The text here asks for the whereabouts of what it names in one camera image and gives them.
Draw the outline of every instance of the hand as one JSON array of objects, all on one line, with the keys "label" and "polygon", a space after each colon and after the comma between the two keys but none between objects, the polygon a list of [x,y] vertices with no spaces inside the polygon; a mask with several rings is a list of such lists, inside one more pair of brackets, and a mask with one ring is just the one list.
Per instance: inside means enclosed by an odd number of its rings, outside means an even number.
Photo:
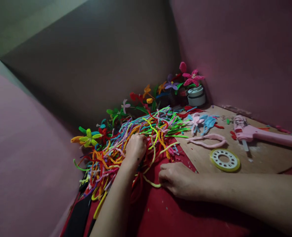
[{"label": "hand", "polygon": [[159,182],[178,198],[198,200],[198,174],[183,163],[167,163],[160,166]]},{"label": "hand", "polygon": [[131,136],[126,146],[126,156],[123,162],[137,168],[146,152],[146,137],[135,133]]}]

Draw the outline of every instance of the white container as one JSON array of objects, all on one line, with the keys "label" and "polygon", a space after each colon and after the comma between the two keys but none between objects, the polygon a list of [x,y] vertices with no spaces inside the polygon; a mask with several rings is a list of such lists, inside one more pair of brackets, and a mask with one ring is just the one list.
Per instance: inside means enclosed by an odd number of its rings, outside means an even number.
[{"label": "white container", "polygon": [[188,90],[188,93],[188,102],[190,106],[195,107],[205,103],[205,93],[201,85]]}]

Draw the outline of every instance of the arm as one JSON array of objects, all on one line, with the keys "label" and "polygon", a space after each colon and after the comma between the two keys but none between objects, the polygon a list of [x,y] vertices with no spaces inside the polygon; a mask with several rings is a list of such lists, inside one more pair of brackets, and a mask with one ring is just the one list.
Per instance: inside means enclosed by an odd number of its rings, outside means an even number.
[{"label": "arm", "polygon": [[292,175],[196,174],[170,163],[161,166],[159,180],[179,198],[223,204],[292,235]]},{"label": "arm", "polygon": [[124,236],[127,226],[132,182],[146,152],[146,137],[134,134],[126,147],[126,157],[114,179],[90,237]]}]

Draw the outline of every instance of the gray wall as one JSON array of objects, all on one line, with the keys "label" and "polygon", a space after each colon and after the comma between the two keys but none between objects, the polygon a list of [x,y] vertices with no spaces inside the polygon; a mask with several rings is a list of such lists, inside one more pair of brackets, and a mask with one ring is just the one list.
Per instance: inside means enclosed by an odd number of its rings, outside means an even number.
[{"label": "gray wall", "polygon": [[52,112],[93,128],[178,68],[176,38],[167,1],[90,0],[1,60]]},{"label": "gray wall", "polygon": [[0,0],[0,57],[87,0]]}]

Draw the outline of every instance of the forearm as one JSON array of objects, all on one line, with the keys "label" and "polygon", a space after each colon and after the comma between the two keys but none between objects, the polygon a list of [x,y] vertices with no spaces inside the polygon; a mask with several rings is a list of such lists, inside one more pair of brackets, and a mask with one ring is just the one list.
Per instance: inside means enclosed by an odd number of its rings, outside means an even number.
[{"label": "forearm", "polygon": [[292,175],[200,175],[199,199],[233,207],[292,234]]},{"label": "forearm", "polygon": [[123,236],[136,168],[123,162],[101,208],[90,237]]}]

